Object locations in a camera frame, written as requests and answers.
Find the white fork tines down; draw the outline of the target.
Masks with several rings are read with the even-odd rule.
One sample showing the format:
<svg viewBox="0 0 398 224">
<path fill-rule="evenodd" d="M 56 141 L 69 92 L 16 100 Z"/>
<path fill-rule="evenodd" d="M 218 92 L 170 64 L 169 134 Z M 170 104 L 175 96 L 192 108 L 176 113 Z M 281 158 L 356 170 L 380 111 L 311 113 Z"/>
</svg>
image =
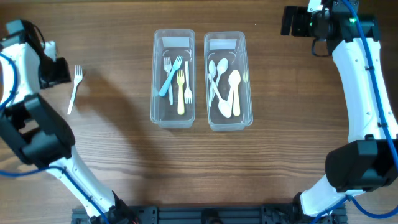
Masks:
<svg viewBox="0 0 398 224">
<path fill-rule="evenodd" d="M 190 74 L 189 74 L 189 62 L 185 62 L 185 81 L 186 81 L 186 89 L 184 91 L 184 99 L 185 104 L 192 104 L 192 91 L 190 89 Z"/>
</svg>

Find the cream yellow plastic spoon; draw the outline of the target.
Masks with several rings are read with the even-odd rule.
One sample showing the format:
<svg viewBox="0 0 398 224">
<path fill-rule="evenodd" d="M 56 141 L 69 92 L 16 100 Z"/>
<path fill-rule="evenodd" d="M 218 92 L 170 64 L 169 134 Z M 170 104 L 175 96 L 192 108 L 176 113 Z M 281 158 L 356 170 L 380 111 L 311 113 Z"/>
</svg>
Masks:
<svg viewBox="0 0 398 224">
<path fill-rule="evenodd" d="M 229 84 L 233 89 L 233 114 L 239 116 L 241 114 L 240 102 L 239 102 L 239 90 L 238 86 L 241 81 L 241 76 L 238 70 L 233 70 L 229 76 Z"/>
</svg>

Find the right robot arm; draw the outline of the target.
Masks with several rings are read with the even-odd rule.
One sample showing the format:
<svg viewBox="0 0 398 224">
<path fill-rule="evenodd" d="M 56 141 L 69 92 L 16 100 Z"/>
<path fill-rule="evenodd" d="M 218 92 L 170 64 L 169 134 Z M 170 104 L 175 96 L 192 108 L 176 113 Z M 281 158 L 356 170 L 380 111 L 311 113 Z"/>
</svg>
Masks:
<svg viewBox="0 0 398 224">
<path fill-rule="evenodd" d="M 397 178 L 397 121 L 381 69 L 379 24 L 357 1 L 286 6 L 282 35 L 325 42 L 339 73 L 348 111 L 348 143 L 328 153 L 325 175 L 295 196 L 297 220 L 318 223 L 345 202 Z"/>
</svg>

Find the pale blue plastic fork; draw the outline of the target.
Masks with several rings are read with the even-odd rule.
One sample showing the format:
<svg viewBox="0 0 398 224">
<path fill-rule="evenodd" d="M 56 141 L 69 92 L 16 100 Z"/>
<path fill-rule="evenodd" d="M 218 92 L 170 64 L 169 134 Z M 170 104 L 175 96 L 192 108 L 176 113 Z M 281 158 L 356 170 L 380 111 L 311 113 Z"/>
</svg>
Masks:
<svg viewBox="0 0 398 224">
<path fill-rule="evenodd" d="M 175 59 L 174 64 L 172 65 L 170 75 L 167 77 L 166 81 L 164 82 L 162 88 L 159 91 L 159 96 L 163 97 L 166 95 L 169 86 L 172 82 L 172 79 L 174 77 L 174 73 L 181 67 L 182 60 L 183 57 L 181 55 L 178 55 L 177 58 Z"/>
</svg>

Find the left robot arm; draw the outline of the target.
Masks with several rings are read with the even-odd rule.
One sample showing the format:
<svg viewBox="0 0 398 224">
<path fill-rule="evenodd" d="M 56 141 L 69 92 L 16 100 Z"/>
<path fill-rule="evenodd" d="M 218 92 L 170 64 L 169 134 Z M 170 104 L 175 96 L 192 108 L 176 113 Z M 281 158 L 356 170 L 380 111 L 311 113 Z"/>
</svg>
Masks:
<svg viewBox="0 0 398 224">
<path fill-rule="evenodd" d="M 8 35 L 1 39 L 3 141 L 22 163 L 35 165 L 35 173 L 57 178 L 84 206 L 88 223 L 139 223 L 135 212 L 83 162 L 72 129 L 40 95 L 72 80 L 55 43 L 46 42 L 31 21 L 17 19 L 6 29 Z"/>
</svg>

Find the long white plastic fork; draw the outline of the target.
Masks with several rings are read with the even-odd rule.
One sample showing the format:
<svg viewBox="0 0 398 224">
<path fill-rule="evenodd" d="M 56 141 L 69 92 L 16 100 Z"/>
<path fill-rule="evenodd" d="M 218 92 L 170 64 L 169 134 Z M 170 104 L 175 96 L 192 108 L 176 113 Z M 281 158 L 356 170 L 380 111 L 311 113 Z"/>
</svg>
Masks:
<svg viewBox="0 0 398 224">
<path fill-rule="evenodd" d="M 165 57 L 164 58 L 164 70 L 166 71 L 167 76 L 169 76 L 170 72 L 172 70 L 172 64 L 171 64 L 170 57 Z M 172 85 L 169 86 L 168 95 L 169 95 L 169 103 L 170 103 L 170 105 L 173 105 L 174 100 L 173 100 Z"/>
</svg>

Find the translucent white spoon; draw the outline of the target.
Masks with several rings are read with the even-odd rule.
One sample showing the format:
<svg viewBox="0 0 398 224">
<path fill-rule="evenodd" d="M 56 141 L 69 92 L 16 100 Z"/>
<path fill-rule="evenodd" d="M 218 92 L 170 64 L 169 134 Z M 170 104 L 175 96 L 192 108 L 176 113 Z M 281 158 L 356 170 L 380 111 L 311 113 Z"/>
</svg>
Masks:
<svg viewBox="0 0 398 224">
<path fill-rule="evenodd" d="M 208 100 L 208 106 L 211 107 L 211 97 L 213 94 L 213 81 L 214 77 L 216 75 L 216 65 L 213 60 L 209 62 L 209 75 L 210 75 L 210 92 L 209 92 L 209 100 Z"/>
</svg>

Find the cream yellow plastic fork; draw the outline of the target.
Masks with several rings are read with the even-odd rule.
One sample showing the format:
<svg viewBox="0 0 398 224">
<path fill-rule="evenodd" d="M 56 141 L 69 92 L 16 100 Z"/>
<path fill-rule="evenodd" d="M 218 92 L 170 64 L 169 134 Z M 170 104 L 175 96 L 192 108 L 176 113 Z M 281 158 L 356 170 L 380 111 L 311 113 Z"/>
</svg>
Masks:
<svg viewBox="0 0 398 224">
<path fill-rule="evenodd" d="M 177 113 L 183 115 L 185 113 L 184 97 L 183 97 L 183 85 L 185 83 L 185 76 L 183 70 L 177 72 L 177 84 L 178 84 L 178 105 Z"/>
</svg>

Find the white spoon bowl down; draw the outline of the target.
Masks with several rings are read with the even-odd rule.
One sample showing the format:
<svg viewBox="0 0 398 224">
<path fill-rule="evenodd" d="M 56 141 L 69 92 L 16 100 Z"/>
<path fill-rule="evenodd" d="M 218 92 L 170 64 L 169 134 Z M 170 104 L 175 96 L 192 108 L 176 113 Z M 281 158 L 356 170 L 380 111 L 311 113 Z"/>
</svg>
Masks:
<svg viewBox="0 0 398 224">
<path fill-rule="evenodd" d="M 232 107 L 231 105 L 224 99 L 222 99 L 217 86 L 215 85 L 214 80 L 212 79 L 212 76 L 208 74 L 208 79 L 211 83 L 212 90 L 215 92 L 217 95 L 219 102 L 218 102 L 218 109 L 220 113 L 225 117 L 225 118 L 230 118 L 232 115 Z"/>
</svg>

